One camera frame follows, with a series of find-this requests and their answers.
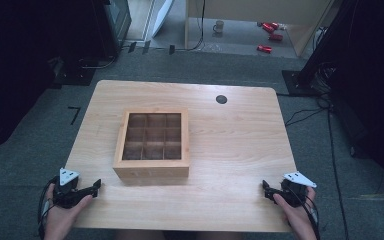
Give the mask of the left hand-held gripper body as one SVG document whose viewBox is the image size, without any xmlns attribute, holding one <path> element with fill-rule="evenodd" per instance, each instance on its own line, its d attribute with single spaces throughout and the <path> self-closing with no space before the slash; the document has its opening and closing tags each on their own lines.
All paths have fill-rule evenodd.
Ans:
<svg viewBox="0 0 384 240">
<path fill-rule="evenodd" d="M 90 195 L 91 190 L 89 188 L 77 188 L 78 180 L 78 172 L 61 168 L 53 190 L 53 203 L 62 208 L 70 209 L 85 196 Z"/>
</svg>

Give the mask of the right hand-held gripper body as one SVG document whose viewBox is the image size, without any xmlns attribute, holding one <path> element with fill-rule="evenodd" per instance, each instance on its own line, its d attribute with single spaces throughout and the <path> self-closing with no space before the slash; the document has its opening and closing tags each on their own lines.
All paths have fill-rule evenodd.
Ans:
<svg viewBox="0 0 384 240">
<path fill-rule="evenodd" d="M 307 197 L 307 188 L 316 188 L 317 184 L 299 171 L 285 173 L 278 194 L 292 207 L 301 206 Z"/>
</svg>

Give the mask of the wooden box with compartments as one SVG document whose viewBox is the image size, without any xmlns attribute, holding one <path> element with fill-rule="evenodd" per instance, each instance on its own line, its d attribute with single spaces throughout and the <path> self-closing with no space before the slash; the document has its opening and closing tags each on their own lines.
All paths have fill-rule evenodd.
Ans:
<svg viewBox="0 0 384 240">
<path fill-rule="evenodd" d="M 125 109 L 113 170 L 120 179 L 189 175 L 187 108 Z"/>
</svg>

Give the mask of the person's left hand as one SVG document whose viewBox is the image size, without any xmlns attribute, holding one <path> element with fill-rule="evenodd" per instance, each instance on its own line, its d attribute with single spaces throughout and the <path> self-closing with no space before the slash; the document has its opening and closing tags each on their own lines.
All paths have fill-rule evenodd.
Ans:
<svg viewBox="0 0 384 240">
<path fill-rule="evenodd" d="M 64 209 L 53 204 L 53 183 L 47 189 L 46 198 L 50 209 L 46 216 L 44 240 L 64 240 L 70 233 L 80 213 L 91 203 L 93 197 L 87 195 L 70 209 Z"/>
</svg>

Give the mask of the person's right hand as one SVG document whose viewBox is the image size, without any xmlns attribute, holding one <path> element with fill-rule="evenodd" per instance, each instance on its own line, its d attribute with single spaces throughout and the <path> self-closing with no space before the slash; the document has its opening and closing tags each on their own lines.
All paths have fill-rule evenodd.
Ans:
<svg viewBox="0 0 384 240">
<path fill-rule="evenodd" d="M 286 220 L 294 233 L 296 240 L 318 240 L 312 221 L 314 220 L 311 210 L 314 208 L 316 193 L 313 188 L 307 188 L 306 203 L 301 207 L 290 206 L 279 194 L 274 194 L 273 198 L 285 214 Z"/>
</svg>

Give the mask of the black tape corner mark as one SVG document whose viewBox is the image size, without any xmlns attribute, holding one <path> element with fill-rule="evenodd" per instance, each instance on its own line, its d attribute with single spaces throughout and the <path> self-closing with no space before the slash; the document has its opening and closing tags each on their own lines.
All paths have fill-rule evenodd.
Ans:
<svg viewBox="0 0 384 240">
<path fill-rule="evenodd" d="M 73 118 L 72 118 L 72 120 L 70 122 L 70 125 L 74 125 L 74 123 L 75 123 L 75 121 L 76 121 L 76 119 L 77 119 L 77 117 L 78 117 L 78 115 L 79 115 L 79 113 L 81 111 L 81 107 L 78 107 L 78 106 L 68 106 L 67 108 L 70 109 L 70 110 L 74 110 L 75 111 L 75 113 L 73 115 Z"/>
</svg>

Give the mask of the white board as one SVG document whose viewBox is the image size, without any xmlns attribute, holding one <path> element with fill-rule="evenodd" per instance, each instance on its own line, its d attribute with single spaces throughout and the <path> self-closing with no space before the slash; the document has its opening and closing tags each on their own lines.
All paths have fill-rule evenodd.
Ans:
<svg viewBox="0 0 384 240">
<path fill-rule="evenodd" d="M 154 28 L 152 30 L 152 35 L 151 37 L 154 38 L 161 27 L 163 26 L 168 14 L 170 13 L 170 10 L 174 4 L 175 0 L 165 0 L 163 5 L 161 6 L 160 10 L 157 13 L 157 17 L 155 20 Z"/>
</svg>

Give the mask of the black stand base plate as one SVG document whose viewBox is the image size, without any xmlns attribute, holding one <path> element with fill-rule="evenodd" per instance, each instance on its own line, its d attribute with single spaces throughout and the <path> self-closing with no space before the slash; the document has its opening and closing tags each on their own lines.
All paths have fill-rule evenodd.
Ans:
<svg viewBox="0 0 384 240">
<path fill-rule="evenodd" d="M 312 79 L 301 71 L 283 70 L 282 77 L 290 96 L 316 96 Z"/>
</svg>

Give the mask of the black flat base plate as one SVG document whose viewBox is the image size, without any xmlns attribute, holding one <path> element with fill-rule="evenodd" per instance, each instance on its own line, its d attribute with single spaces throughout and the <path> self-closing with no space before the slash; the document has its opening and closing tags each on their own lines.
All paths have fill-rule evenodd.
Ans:
<svg viewBox="0 0 384 240">
<path fill-rule="evenodd" d="M 64 60 L 57 58 L 54 65 L 55 87 L 62 85 L 89 86 L 93 79 L 95 69 L 83 66 L 78 59 Z"/>
</svg>

